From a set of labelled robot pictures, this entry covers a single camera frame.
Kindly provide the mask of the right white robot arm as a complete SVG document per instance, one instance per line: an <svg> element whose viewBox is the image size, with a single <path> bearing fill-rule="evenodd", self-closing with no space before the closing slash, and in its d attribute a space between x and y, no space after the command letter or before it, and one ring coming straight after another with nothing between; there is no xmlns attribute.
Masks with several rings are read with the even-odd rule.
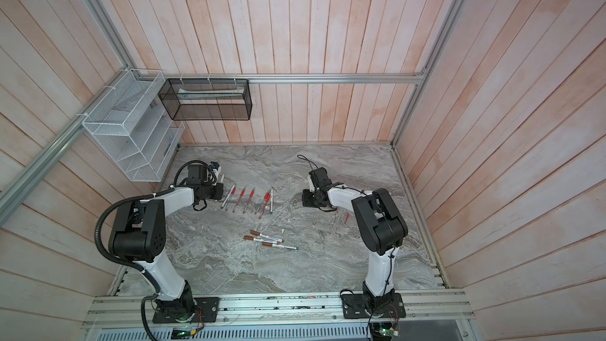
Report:
<svg viewBox="0 0 606 341"><path fill-rule="evenodd" d="M386 189L367 191L331 181L323 167L309 172L309 188L302 205L329 212L343 208L353 213L361 240L369 250L369 267L362 293L342 299L344 316L370 318L398 305L395 293L395 258L408 227Z"/></svg>

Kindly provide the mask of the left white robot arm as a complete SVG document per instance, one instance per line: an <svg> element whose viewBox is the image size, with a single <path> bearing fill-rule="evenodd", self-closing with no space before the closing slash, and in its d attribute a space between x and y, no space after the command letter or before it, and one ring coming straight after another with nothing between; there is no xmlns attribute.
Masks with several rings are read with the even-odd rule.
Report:
<svg viewBox="0 0 606 341"><path fill-rule="evenodd" d="M95 231L98 251L107 260L139 271L154 289L150 299L160 311L179 320L191 317L197 303L189 283L167 257L166 217L199 204L204 210L208 199L220 200L220 172L217 162L189 161L178 169L168 189L120 200L103 213L103 217L117 213L108 246L103 245L100 229Z"/></svg>

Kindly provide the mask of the lower brown marker pen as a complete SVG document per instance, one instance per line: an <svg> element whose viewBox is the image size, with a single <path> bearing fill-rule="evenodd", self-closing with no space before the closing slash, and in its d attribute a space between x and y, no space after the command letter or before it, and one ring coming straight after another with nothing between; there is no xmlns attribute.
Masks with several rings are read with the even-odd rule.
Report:
<svg viewBox="0 0 606 341"><path fill-rule="evenodd" d="M270 248L278 248L278 249L288 249L288 250L298 250L295 246L285 246L284 244L279 243L271 243L271 242L262 242L262 246L270 247Z"/></svg>

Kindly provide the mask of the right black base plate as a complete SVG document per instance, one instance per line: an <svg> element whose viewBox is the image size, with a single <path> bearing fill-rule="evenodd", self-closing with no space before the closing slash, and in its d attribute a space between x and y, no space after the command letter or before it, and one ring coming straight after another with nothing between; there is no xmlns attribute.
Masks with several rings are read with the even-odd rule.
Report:
<svg viewBox="0 0 606 341"><path fill-rule="evenodd" d="M402 296L393 290L380 298L366 293L355 294L352 291L344 290L339 294L339 298L345 319L379 317L399 320L407 316Z"/></svg>

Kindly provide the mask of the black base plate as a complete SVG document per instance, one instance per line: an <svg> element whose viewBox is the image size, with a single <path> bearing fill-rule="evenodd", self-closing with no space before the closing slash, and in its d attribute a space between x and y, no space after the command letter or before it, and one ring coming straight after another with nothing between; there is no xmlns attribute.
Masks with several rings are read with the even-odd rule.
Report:
<svg viewBox="0 0 606 341"><path fill-rule="evenodd" d="M177 299L171 302L156 300L157 311L152 318L152 323L214 323L217 318L219 301L219 297L195 297L192 300Z"/></svg>
<svg viewBox="0 0 606 341"><path fill-rule="evenodd" d="M345 319L379 317L399 320L407 316L402 296L393 290L380 298L366 293L355 294L352 291L344 290L339 294L339 298Z"/></svg>

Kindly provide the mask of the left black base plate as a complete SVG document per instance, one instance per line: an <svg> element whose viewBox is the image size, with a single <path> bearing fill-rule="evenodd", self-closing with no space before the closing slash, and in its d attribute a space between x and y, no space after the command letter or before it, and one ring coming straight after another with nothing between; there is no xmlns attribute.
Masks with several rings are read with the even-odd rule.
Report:
<svg viewBox="0 0 606 341"><path fill-rule="evenodd" d="M192 300L177 299L171 302L156 300L157 311L152 318L152 323L214 323L217 318L219 301L219 297L195 297Z"/></svg>

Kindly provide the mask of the horizontal aluminium wall rail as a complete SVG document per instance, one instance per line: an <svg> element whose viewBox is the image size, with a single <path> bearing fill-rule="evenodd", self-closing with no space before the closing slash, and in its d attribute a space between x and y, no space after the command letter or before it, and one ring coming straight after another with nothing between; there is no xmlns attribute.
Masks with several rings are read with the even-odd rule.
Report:
<svg viewBox="0 0 606 341"><path fill-rule="evenodd" d="M424 74L168 74L159 70L137 70L141 80L162 74L166 79L247 80L251 84L420 84Z"/></svg>

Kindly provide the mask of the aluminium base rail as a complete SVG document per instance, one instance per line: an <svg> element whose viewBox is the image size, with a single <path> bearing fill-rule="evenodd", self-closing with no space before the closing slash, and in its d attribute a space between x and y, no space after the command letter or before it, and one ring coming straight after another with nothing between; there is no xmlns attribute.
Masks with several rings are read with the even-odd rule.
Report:
<svg viewBox="0 0 606 341"><path fill-rule="evenodd" d="M483 337L463 290L402 290L401 299L373 318L344 315L351 293L221 295L215 306L186 323L155 324L157 340L321 340L370 338L369 325L387 325L398 337L414 326L451 325L461 340Z"/></svg>

